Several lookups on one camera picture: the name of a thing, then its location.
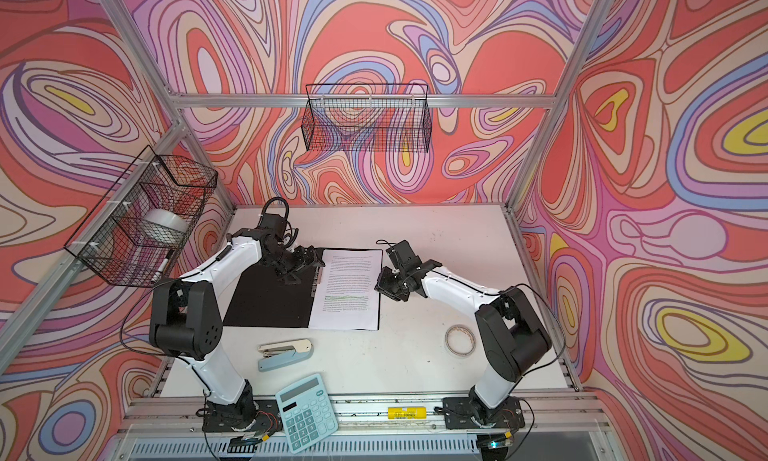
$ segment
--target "stapler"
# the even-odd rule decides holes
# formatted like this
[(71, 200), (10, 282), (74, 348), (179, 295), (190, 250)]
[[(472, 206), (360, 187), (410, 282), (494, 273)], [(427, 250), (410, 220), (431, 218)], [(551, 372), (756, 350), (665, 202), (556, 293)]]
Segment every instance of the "stapler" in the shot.
[(264, 355), (264, 359), (259, 360), (259, 371), (263, 373), (308, 360), (312, 356), (312, 351), (314, 348), (310, 340), (263, 344), (259, 346), (259, 352)]

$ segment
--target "colorful patterned wall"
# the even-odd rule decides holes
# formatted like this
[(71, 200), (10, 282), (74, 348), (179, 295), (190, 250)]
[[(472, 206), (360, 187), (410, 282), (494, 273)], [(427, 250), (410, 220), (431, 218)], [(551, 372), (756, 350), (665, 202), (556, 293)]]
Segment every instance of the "colorful patterned wall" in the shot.
[[(0, 0), (0, 25), (2, 324), (168, 121), (96, 0)], [(224, 218), (212, 198), (182, 267), (207, 257)], [(99, 456), (159, 365), (118, 344), (143, 291), (89, 271), (72, 284), (0, 376), (1, 460)], [(147, 320), (145, 302), (128, 332), (146, 338)]]
[(768, 0), (619, 0), (515, 206), (627, 459), (768, 458)]
[[(172, 90), (552, 93), (592, 0), (124, 0)], [(542, 110), (433, 110), (428, 155), (305, 153), (302, 110), (187, 119), (237, 203), (505, 202)]]

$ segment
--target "calculator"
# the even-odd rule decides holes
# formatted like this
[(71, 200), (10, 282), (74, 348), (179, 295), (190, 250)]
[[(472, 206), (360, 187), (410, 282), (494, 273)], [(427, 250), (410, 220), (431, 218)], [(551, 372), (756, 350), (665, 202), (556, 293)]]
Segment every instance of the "calculator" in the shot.
[(318, 443), (339, 428), (326, 385), (318, 373), (281, 389), (276, 397), (288, 446), (294, 454)]

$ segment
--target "white paper sheet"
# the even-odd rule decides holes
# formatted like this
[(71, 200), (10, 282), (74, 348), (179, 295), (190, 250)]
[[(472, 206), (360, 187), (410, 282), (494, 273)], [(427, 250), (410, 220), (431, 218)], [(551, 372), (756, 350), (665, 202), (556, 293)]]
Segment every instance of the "white paper sheet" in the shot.
[(326, 249), (310, 327), (319, 330), (379, 329), (379, 293), (376, 280), (382, 268), (382, 251)]

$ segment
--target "wire basket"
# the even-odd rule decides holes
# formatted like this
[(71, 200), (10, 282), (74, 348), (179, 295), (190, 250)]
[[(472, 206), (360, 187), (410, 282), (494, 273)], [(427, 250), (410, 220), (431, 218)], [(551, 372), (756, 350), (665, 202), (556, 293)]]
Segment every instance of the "wire basket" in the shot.
[[(71, 243), (73, 234), (64, 248), (107, 283), (151, 287), (170, 274), (217, 178), (213, 168), (184, 156), (156, 154), (93, 236)], [(77, 253), (76, 244), (83, 245)]]
[(422, 83), (306, 85), (307, 151), (428, 152), (429, 88)]

